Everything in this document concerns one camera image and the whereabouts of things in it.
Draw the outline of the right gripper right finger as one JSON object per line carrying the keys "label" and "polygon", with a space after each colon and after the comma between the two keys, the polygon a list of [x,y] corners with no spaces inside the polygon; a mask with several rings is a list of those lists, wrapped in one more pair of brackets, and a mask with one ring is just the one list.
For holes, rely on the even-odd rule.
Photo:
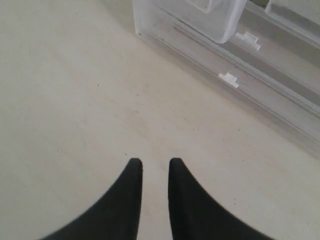
{"label": "right gripper right finger", "polygon": [[169,162],[168,209],[174,240],[270,239],[223,208],[180,158]]}

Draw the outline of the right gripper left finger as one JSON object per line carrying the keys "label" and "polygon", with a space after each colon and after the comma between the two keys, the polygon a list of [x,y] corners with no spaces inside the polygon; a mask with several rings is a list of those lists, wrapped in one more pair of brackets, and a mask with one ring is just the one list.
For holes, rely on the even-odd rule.
{"label": "right gripper left finger", "polygon": [[128,161],[109,190],[87,211],[45,240],[136,240],[140,223],[143,164]]}

